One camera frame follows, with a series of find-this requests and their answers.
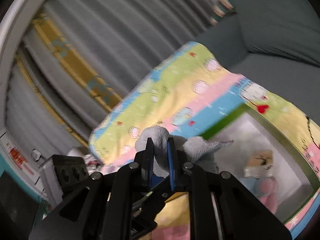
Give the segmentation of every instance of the plush toy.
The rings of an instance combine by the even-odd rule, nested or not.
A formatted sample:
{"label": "plush toy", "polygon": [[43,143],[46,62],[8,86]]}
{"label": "plush toy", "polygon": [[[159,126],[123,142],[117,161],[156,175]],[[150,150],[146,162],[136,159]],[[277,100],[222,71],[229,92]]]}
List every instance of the plush toy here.
{"label": "plush toy", "polygon": [[275,214],[278,208],[276,199],[278,182],[272,176],[272,167],[271,150],[254,152],[244,168],[245,177],[239,180],[271,213]]}
{"label": "plush toy", "polygon": [[151,138],[155,147],[155,160],[153,172],[158,177],[165,178],[169,175],[169,165],[167,157],[167,141],[172,137],[177,150],[187,154],[188,162],[195,163],[205,171],[218,173],[219,169],[214,162],[214,153],[223,146],[228,146],[233,141],[214,141],[207,142],[202,137],[191,137],[186,139],[181,136],[169,134],[168,130],[161,126],[152,126],[144,129],[136,141],[135,149],[137,152],[146,149],[147,140]]}
{"label": "plush toy", "polygon": [[254,177],[241,178],[240,182],[255,195],[262,204],[272,213],[275,214],[278,208],[276,199],[276,190],[278,182],[274,177]]}

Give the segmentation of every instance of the gray sofa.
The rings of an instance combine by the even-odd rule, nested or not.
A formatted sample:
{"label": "gray sofa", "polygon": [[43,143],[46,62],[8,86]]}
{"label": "gray sofa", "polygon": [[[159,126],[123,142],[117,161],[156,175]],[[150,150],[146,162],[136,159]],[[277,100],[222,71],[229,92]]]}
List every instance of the gray sofa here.
{"label": "gray sofa", "polygon": [[235,13],[196,38],[233,73],[320,124],[320,19],[308,0],[235,0]]}

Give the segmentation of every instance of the yellow stripe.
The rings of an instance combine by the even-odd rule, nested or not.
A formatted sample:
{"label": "yellow stripe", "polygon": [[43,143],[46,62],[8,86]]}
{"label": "yellow stripe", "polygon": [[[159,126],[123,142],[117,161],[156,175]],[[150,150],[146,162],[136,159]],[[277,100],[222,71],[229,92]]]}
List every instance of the yellow stripe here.
{"label": "yellow stripe", "polygon": [[20,71],[23,75],[23,77],[28,82],[29,86],[32,88],[33,92],[38,96],[39,100],[42,102],[44,107],[48,110],[48,112],[55,118],[55,120],[65,126],[66,130],[76,139],[78,140],[83,146],[89,147],[88,142],[84,140],[79,134],[77,134],[72,128],[70,128],[69,125],[66,124],[66,122],[59,116],[59,114],[50,106],[50,104],[47,102],[47,100],[44,98],[44,96],[41,94],[37,86],[34,84],[33,80],[29,76],[29,73],[25,69],[23,62],[18,54],[15,56],[16,62],[20,68]]}
{"label": "yellow stripe", "polygon": [[158,224],[157,228],[169,228],[189,224],[189,205],[188,194],[183,194],[172,201],[166,202],[164,208],[155,218],[155,222]]}
{"label": "yellow stripe", "polygon": [[91,68],[91,66],[68,44],[61,32],[46,16],[39,13],[32,21],[44,43],[59,60],[64,70],[102,107],[111,112],[122,98]]}

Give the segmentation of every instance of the pink stripe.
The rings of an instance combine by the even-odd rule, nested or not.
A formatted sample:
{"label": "pink stripe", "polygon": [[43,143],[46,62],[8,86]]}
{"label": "pink stripe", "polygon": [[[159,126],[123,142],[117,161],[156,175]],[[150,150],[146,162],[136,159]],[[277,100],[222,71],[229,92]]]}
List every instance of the pink stripe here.
{"label": "pink stripe", "polygon": [[[230,87],[242,78],[244,78],[243,75],[227,73],[218,82],[210,85],[210,88],[208,88],[205,93],[197,96],[193,101],[189,102],[186,107],[192,109],[193,115],[195,113],[198,113],[202,109],[206,108],[210,103],[215,101],[217,98],[227,93]],[[169,133],[177,129],[176,126],[171,124],[171,117],[167,118],[164,123]],[[133,159],[136,153],[137,151],[135,149],[131,149],[126,154],[116,159],[113,164],[115,166],[123,165],[123,163],[127,162],[130,159]]]}
{"label": "pink stripe", "polygon": [[310,145],[308,145],[308,153],[305,151],[303,155],[306,157],[307,160],[313,161],[314,166],[320,169],[320,150],[313,142]]}
{"label": "pink stripe", "polygon": [[307,205],[305,205],[305,207],[301,209],[301,211],[295,217],[293,217],[288,223],[286,223],[286,228],[288,228],[289,230],[293,229],[303,219],[313,202],[314,199],[311,198]]}
{"label": "pink stripe", "polygon": [[152,240],[189,240],[190,224],[185,226],[157,228],[151,233]]}

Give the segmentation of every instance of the red heart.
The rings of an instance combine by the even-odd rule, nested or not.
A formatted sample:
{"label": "red heart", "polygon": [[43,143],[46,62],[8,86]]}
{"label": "red heart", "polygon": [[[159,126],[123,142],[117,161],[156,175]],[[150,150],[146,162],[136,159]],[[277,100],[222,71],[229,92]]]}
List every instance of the red heart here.
{"label": "red heart", "polygon": [[264,114],[268,108],[269,108],[268,105],[260,105],[260,106],[257,106],[258,112],[259,112],[260,114]]}

